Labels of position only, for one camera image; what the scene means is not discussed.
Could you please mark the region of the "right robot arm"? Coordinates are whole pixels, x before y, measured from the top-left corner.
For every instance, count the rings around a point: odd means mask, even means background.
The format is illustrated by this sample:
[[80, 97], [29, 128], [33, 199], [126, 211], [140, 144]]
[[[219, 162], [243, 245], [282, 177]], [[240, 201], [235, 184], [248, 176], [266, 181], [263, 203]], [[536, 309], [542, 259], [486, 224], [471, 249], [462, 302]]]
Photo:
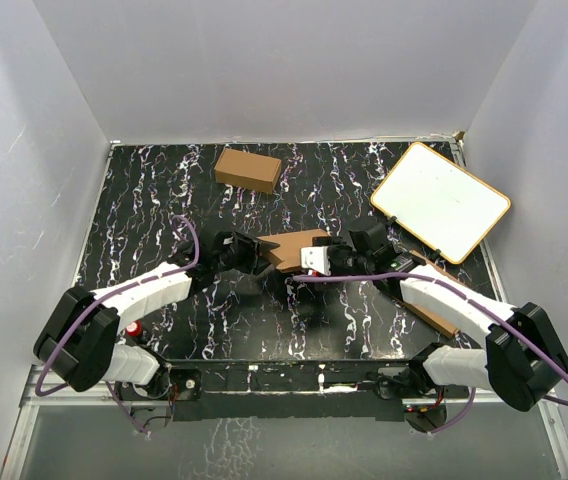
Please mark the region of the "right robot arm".
[[430, 397], [448, 385], [475, 387], [528, 411], [568, 373], [568, 355], [542, 307], [531, 302], [515, 307], [469, 289], [425, 257], [396, 250], [375, 221], [349, 235], [349, 242], [328, 243], [329, 275], [370, 281], [383, 294], [447, 321], [480, 347], [425, 349], [409, 374], [417, 394]]

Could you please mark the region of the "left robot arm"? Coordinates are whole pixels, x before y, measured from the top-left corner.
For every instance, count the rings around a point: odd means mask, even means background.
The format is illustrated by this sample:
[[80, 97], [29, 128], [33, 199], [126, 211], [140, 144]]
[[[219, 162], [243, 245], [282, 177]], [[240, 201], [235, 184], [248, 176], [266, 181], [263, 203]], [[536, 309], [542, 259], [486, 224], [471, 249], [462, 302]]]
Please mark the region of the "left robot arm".
[[66, 290], [35, 341], [33, 353], [77, 392], [101, 381], [136, 385], [158, 399], [171, 376], [159, 355], [140, 345], [140, 321], [185, 301], [225, 271], [259, 275], [270, 266], [276, 242], [235, 230], [206, 232], [179, 245], [154, 269], [119, 285]]

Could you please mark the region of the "folded brown cardboard box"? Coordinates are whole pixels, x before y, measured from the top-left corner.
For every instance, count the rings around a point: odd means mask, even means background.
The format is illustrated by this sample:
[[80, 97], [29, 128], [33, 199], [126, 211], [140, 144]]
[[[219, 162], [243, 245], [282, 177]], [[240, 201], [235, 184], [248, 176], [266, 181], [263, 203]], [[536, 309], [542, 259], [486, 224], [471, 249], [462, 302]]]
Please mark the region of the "folded brown cardboard box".
[[277, 158], [225, 148], [214, 167], [217, 183], [273, 194], [282, 161]]

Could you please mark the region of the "yellow-framed whiteboard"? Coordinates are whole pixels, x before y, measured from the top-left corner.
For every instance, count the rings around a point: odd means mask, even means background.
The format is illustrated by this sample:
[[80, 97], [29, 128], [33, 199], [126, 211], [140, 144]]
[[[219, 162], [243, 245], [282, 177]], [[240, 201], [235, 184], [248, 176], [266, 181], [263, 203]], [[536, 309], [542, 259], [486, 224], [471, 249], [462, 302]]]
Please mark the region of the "yellow-framed whiteboard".
[[511, 207], [506, 195], [420, 142], [370, 202], [451, 264], [462, 263]]

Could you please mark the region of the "flat cardboard stack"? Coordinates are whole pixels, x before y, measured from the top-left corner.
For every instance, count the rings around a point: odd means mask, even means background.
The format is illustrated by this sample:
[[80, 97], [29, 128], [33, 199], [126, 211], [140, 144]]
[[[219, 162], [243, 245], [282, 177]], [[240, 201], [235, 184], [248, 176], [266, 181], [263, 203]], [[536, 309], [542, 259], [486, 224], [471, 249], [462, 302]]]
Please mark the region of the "flat cardboard stack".
[[[412, 260], [417, 264], [420, 263], [431, 263], [423, 255], [419, 254], [416, 251], [409, 251], [409, 252], [402, 252], [400, 253], [395, 262], [402, 262], [403, 260]], [[445, 338], [450, 339], [453, 338], [456, 334], [460, 333], [461, 330], [454, 326], [450, 321], [446, 320], [442, 315], [439, 315], [435, 312], [432, 312], [425, 307], [421, 307], [412, 303], [408, 303], [405, 300], [402, 300], [399, 296], [399, 293], [393, 294], [391, 296], [393, 300], [396, 300], [402, 307], [406, 308], [409, 312], [416, 315], [420, 320], [424, 321], [430, 327], [438, 331], [442, 334]]]

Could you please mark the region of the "red emergency stop button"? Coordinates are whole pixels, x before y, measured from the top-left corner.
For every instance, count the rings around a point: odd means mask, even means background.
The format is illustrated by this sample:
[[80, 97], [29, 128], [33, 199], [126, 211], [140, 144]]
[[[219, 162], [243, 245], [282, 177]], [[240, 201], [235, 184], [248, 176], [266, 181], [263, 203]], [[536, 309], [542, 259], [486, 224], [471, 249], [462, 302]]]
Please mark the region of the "red emergency stop button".
[[143, 327], [138, 321], [131, 322], [125, 329], [131, 337], [139, 337], [143, 333]]

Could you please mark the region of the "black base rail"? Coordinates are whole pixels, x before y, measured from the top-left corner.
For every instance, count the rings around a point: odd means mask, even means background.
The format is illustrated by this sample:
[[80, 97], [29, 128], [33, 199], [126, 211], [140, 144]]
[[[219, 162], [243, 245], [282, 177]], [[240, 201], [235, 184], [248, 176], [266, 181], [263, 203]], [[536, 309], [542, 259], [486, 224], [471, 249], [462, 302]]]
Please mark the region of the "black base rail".
[[404, 360], [181, 360], [163, 375], [175, 421], [350, 418], [399, 421], [438, 409], [440, 387]]

